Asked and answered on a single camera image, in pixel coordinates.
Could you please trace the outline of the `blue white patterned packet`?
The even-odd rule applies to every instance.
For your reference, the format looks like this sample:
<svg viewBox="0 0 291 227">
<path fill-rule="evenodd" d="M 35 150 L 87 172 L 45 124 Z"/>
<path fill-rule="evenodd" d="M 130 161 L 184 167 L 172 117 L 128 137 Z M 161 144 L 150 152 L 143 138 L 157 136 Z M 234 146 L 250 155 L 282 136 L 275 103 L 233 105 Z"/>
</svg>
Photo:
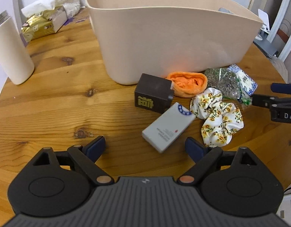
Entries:
<svg viewBox="0 0 291 227">
<path fill-rule="evenodd" d="M 241 94 L 238 101 L 245 106 L 251 105 L 251 96 L 257 89 L 258 84 L 236 64 L 230 65 L 228 70 L 236 75 L 239 82 Z"/>
</svg>

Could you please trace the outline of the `white phone stand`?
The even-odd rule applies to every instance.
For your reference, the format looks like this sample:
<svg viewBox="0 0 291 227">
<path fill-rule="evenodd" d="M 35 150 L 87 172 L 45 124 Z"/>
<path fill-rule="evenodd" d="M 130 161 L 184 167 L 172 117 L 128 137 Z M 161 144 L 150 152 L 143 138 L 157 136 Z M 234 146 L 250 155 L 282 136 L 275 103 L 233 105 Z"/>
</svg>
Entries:
<svg viewBox="0 0 291 227">
<path fill-rule="evenodd" d="M 270 33 L 269 15 L 261 9 L 258 9 L 258 16 L 263 21 L 259 33 L 256 35 L 256 40 L 263 40 L 264 35 Z"/>
</svg>

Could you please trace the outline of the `orange fabric pouch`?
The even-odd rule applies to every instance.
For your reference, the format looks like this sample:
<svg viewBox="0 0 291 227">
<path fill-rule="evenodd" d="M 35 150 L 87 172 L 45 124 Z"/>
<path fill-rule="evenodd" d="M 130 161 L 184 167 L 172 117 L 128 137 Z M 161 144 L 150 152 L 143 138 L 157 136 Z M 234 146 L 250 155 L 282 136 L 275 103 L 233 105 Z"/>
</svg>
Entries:
<svg viewBox="0 0 291 227">
<path fill-rule="evenodd" d="M 172 81 L 174 95 L 182 98 L 194 97 L 207 88 L 208 79 L 197 72 L 172 72 L 167 76 Z"/>
</svg>

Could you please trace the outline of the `beige plastic storage bin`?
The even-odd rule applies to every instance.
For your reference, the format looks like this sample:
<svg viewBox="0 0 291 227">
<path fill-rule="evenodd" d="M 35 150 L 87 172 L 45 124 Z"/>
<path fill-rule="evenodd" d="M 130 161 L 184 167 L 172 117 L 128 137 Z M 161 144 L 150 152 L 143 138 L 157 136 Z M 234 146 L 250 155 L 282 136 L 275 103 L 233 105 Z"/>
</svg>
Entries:
<svg viewBox="0 0 291 227">
<path fill-rule="evenodd" d="M 202 72 L 239 63 L 262 20 L 232 0 L 85 0 L 109 77 Z"/>
</svg>

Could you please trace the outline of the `white thermos bottle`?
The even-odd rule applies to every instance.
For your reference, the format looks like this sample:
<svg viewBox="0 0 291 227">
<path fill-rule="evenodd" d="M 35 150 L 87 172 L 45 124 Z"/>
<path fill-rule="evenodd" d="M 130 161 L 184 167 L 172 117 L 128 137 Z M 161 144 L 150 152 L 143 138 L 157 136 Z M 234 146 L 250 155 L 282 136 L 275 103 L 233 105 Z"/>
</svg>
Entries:
<svg viewBox="0 0 291 227">
<path fill-rule="evenodd" d="M 16 85 L 24 83 L 35 69 L 35 65 L 7 11 L 0 14 L 0 65 L 9 79 Z"/>
</svg>

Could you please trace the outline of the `white shelf frame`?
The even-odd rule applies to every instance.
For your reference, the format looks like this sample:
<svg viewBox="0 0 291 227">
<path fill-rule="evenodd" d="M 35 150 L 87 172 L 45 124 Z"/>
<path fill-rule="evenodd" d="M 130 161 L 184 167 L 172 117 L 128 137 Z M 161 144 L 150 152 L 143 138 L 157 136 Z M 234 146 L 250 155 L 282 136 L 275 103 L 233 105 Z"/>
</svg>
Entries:
<svg viewBox="0 0 291 227">
<path fill-rule="evenodd" d="M 275 18 L 273 26 L 271 27 L 270 33 L 267 36 L 267 41 L 269 41 L 270 43 L 273 42 L 273 40 L 274 40 L 274 38 L 275 38 L 279 28 L 280 28 L 280 25 L 285 17 L 285 13 L 286 13 L 287 8 L 289 6 L 289 2 L 290 2 L 290 0 L 282 0 L 282 3 L 280 4 L 278 14 Z M 291 52 L 291 35 L 290 35 L 288 41 L 286 42 L 286 44 L 285 44 L 285 46 L 284 46 L 283 50 L 281 51 L 278 58 L 284 62 L 290 52 Z"/>
</svg>

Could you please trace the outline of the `grey laptop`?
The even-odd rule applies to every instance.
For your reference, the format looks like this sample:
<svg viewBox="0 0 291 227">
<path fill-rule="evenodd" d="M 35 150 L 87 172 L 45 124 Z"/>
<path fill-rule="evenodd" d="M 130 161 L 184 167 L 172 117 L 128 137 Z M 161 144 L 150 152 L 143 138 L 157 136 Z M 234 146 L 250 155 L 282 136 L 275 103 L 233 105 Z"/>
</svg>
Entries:
<svg viewBox="0 0 291 227">
<path fill-rule="evenodd" d="M 271 58 L 278 54 L 278 50 L 264 37 L 262 38 L 262 40 L 258 40 L 255 38 L 253 43 L 267 58 Z"/>
</svg>

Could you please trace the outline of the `gold tissue pack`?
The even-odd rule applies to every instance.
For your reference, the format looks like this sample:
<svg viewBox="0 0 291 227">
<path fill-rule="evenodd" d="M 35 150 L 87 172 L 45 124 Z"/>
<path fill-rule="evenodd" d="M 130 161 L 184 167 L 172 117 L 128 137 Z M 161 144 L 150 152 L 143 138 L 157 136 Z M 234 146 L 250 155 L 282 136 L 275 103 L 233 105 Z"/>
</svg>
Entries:
<svg viewBox="0 0 291 227">
<path fill-rule="evenodd" d="M 66 22 L 63 6 L 49 7 L 43 0 L 37 0 L 21 9 L 26 22 L 21 27 L 22 35 L 28 43 L 40 37 L 55 34 Z"/>
</svg>

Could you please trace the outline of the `floral yellow scrunchie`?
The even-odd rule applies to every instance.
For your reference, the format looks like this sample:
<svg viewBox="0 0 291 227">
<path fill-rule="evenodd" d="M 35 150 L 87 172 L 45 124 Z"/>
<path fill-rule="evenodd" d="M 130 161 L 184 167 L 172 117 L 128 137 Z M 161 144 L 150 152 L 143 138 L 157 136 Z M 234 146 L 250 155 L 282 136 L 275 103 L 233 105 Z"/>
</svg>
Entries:
<svg viewBox="0 0 291 227">
<path fill-rule="evenodd" d="M 205 146 L 223 147 L 244 128 L 243 116 L 233 103 L 223 101 L 218 89 L 207 88 L 190 101 L 190 111 L 205 122 L 200 130 Z"/>
</svg>

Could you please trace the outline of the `black cube box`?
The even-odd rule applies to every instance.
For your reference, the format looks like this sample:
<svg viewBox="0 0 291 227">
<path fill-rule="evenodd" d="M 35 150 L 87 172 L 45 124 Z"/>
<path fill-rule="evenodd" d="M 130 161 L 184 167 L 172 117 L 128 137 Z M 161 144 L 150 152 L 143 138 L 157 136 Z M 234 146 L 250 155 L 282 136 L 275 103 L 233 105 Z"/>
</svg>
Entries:
<svg viewBox="0 0 291 227">
<path fill-rule="evenodd" d="M 134 96 L 135 107 L 162 114 L 171 106 L 174 96 L 173 82 L 142 73 Z"/>
</svg>

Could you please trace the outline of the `white rectangular card box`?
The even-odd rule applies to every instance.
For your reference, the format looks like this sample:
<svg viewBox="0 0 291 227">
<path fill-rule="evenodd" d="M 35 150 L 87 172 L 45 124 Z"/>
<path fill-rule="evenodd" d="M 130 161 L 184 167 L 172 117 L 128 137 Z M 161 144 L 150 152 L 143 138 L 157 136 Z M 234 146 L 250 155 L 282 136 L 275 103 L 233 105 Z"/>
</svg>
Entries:
<svg viewBox="0 0 291 227">
<path fill-rule="evenodd" d="M 175 103 L 142 131 L 142 137 L 159 153 L 162 153 L 195 118 L 195 114 L 183 105 Z"/>
</svg>

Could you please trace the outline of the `dried herb sachet bag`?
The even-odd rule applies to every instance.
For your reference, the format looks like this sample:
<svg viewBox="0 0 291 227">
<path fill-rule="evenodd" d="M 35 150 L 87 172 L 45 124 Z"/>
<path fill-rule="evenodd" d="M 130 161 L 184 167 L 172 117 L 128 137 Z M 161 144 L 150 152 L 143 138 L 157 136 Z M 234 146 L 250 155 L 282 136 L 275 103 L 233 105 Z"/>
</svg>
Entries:
<svg viewBox="0 0 291 227">
<path fill-rule="evenodd" d="M 208 87 L 218 89 L 223 97 L 238 100 L 241 90 L 237 76 L 227 68 L 208 68 L 204 75 L 208 79 Z"/>
</svg>

